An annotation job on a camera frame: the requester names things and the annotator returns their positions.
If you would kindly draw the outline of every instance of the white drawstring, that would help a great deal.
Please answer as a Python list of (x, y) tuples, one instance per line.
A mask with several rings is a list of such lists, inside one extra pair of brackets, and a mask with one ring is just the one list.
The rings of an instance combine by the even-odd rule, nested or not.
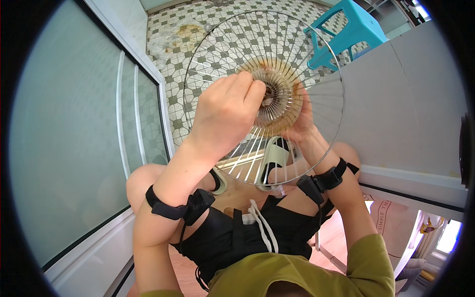
[(274, 233), (272, 232), (272, 229), (270, 228), (269, 224), (267, 223), (267, 221), (265, 220), (265, 218), (262, 216), (259, 209), (257, 208), (256, 202), (253, 199), (250, 199), (249, 201), (251, 202), (251, 207), (249, 207), (248, 209), (249, 213), (243, 215), (243, 223), (245, 225), (250, 225), (250, 224), (253, 224), (255, 221), (257, 221), (259, 225), (259, 229), (261, 230), (262, 240), (264, 241), (267, 247), (267, 250), (269, 252), (272, 252), (271, 242), (267, 238), (266, 233), (264, 232), (264, 227), (262, 226), (264, 224), (264, 226), (267, 229), (267, 232), (269, 233), (270, 239), (272, 241), (272, 245), (274, 246), (275, 253), (278, 253), (279, 246), (277, 244), (277, 239), (274, 236)]

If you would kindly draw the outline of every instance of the plastic bag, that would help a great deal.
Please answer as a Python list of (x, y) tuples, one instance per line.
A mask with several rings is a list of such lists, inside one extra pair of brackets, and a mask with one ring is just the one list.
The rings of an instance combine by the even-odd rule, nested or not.
[(162, 70), (175, 48), (187, 43), (187, 49), (193, 50), (196, 42), (200, 41), (204, 35), (203, 25), (193, 18), (186, 17), (151, 38), (147, 43), (147, 48), (150, 55), (157, 58), (157, 68)]

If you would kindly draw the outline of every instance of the sliding glass door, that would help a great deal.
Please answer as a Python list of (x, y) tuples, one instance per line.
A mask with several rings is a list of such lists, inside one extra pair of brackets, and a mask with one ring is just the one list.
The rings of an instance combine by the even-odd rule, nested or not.
[(72, 0), (45, 26), (9, 135), (17, 214), (43, 269), (129, 207), (131, 172), (167, 164), (158, 87)]

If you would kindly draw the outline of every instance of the blue plastic stool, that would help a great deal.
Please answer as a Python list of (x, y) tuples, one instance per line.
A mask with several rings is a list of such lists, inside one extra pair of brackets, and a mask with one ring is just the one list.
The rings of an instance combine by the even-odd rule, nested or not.
[[(348, 23), (343, 30), (335, 34), (325, 29), (322, 25), (339, 11), (343, 11)], [(375, 48), (388, 40), (378, 21), (352, 0), (341, 0), (313, 22), (311, 26), (333, 36), (328, 44), (335, 53), (335, 56), (348, 49), (351, 61), (354, 60), (352, 46), (358, 42), (366, 41), (370, 47)], [(337, 70), (337, 66), (330, 62), (333, 55), (327, 46), (319, 48), (317, 34), (310, 28), (304, 29), (304, 33), (308, 31), (310, 31), (312, 36), (314, 54), (310, 61), (307, 62), (307, 66), (310, 69), (317, 69), (319, 66), (324, 65), (332, 70)]]

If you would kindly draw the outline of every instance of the wooden floor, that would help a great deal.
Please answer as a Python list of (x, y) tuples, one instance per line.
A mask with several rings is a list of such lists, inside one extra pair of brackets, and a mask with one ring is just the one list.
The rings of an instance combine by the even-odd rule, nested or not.
[[(228, 189), (223, 194), (216, 196), (213, 207), (221, 211), (226, 207), (231, 207), (247, 213), (247, 208), (250, 206), (249, 199), (254, 199), (259, 207), (262, 206), (267, 197), (266, 192), (259, 191), (253, 185), (237, 182), (230, 177), (226, 178)], [(339, 212), (333, 214), (332, 218), (326, 221), (320, 228), (320, 244), (346, 264), (345, 234)], [(185, 297), (206, 296), (206, 291), (200, 287), (195, 279), (196, 265), (188, 258), (180, 255), (174, 247), (170, 246), (169, 251), (175, 274)], [(316, 250), (313, 250), (310, 262), (328, 270), (339, 271), (327, 257)]]

